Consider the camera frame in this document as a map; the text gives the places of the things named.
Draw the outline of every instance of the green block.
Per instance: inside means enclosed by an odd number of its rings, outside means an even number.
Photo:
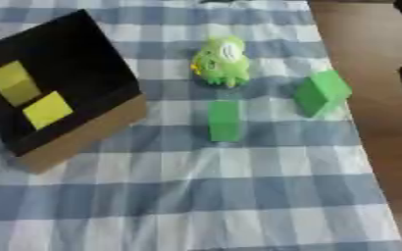
[[[212,141],[239,139],[239,107],[236,101],[214,101],[209,104],[209,131]]]
[[[309,76],[297,88],[294,99],[308,117],[318,117],[342,104],[352,89],[334,70]]]

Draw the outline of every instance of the cube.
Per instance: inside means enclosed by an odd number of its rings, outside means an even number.
[[[209,130],[212,141],[239,139],[239,108],[236,101],[214,101],[209,105]]]
[[[351,88],[334,70],[307,77],[297,88],[294,99],[308,117],[318,117],[343,103]]]
[[[49,126],[72,112],[72,108],[57,91],[53,91],[24,109],[25,116],[36,129]]]
[[[0,93],[14,107],[39,96],[41,92],[19,61],[0,68]]]

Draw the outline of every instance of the yellow cube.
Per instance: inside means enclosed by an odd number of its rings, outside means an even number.
[[[24,109],[25,116],[36,129],[49,126],[72,112],[72,108],[57,91],[53,91]]]
[[[15,107],[41,94],[19,61],[14,61],[0,68],[0,93]]]

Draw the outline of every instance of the stuffed animal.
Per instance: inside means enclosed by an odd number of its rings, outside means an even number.
[[[244,50],[244,42],[236,36],[211,38],[195,55],[190,68],[209,84],[233,88],[250,79]]]

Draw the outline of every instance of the black box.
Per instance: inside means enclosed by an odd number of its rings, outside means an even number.
[[[42,172],[88,143],[146,113],[138,81],[83,10],[0,40],[0,67],[20,61],[42,95],[58,91],[74,112],[35,130],[0,94],[0,137],[6,148]]]

